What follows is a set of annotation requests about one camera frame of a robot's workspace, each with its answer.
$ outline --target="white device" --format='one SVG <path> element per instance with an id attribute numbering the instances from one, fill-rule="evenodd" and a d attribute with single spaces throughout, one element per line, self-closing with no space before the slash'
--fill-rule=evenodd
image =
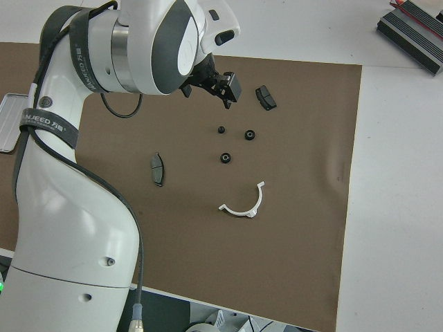
<path id="1" fill-rule="evenodd" d="M 26 147 L 22 143 L 17 161 L 19 236 L 0 295 L 2 331 L 115 331 L 120 320 L 138 229 L 120 199 L 74 167 L 75 149 L 57 135 L 78 129 L 88 95 L 182 89 L 189 96 L 195 85 L 226 107 L 239 96 L 235 75 L 217 73 L 211 54 L 239 35 L 224 0 L 123 0 L 121 10 L 88 18 L 86 41 L 80 38 L 77 45 L 74 25 L 81 31 L 80 17 L 87 14 L 80 10 L 67 19 L 69 35 L 57 42 L 42 81 L 30 88 L 31 113 L 22 121 L 33 121 L 36 136 L 31 132 Z M 139 320 L 132 331 L 143 330 Z"/>

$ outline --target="white curved part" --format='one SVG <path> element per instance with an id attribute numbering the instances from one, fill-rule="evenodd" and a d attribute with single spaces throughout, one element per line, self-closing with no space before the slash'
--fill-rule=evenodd
<path id="1" fill-rule="evenodd" d="M 253 218 L 257 215 L 257 210 L 260 207 L 260 204 L 262 204 L 262 198 L 263 198 L 263 193 L 262 193 L 262 187 L 264 186 L 264 181 L 260 182 L 259 184 L 257 184 L 257 188 L 258 188 L 258 201 L 257 203 L 254 205 L 254 207 L 252 209 L 250 209 L 249 211 L 245 211 L 245 212 L 236 212 L 236 211 L 232 211 L 229 207 L 226 206 L 226 204 L 223 204 L 219 207 L 219 210 L 226 210 L 229 213 L 235 215 L 235 216 L 248 216 L 249 218 Z"/>

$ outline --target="cable connector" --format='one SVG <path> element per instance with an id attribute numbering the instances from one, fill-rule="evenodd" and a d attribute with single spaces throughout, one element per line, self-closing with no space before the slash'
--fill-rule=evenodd
<path id="1" fill-rule="evenodd" d="M 143 306 L 140 303 L 135 303 L 135 305 L 132 306 L 132 320 L 131 324 L 129 325 L 129 331 L 128 332 L 143 332 L 143 321 L 141 317 L 141 311 L 143 309 Z"/>

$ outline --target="small black wheel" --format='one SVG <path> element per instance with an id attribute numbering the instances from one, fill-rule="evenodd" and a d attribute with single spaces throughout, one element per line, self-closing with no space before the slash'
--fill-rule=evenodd
<path id="1" fill-rule="evenodd" d="M 230 162 L 230 154 L 228 152 L 225 152 L 220 156 L 220 160 L 223 164 L 227 164 Z"/>
<path id="2" fill-rule="evenodd" d="M 255 138 L 254 130 L 246 130 L 246 132 L 244 133 L 244 137 L 247 140 L 253 140 Z"/>

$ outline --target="black strap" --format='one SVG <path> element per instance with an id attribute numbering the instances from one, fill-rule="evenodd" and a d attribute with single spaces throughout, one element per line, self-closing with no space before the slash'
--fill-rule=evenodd
<path id="1" fill-rule="evenodd" d="M 83 8 L 69 24 L 69 42 L 71 43 L 71 59 L 78 77 L 91 91 L 108 92 L 98 83 L 93 71 L 88 49 L 89 15 L 93 8 Z"/>
<path id="2" fill-rule="evenodd" d="M 56 9 L 44 24 L 42 34 L 40 35 L 40 61 L 44 53 L 48 50 L 55 36 L 63 28 L 69 17 L 79 12 L 82 8 L 77 6 L 63 6 Z"/>
<path id="3" fill-rule="evenodd" d="M 73 149 L 77 146 L 77 128 L 53 112 L 43 109 L 24 109 L 21 115 L 20 129 L 27 126 L 49 131 Z"/>

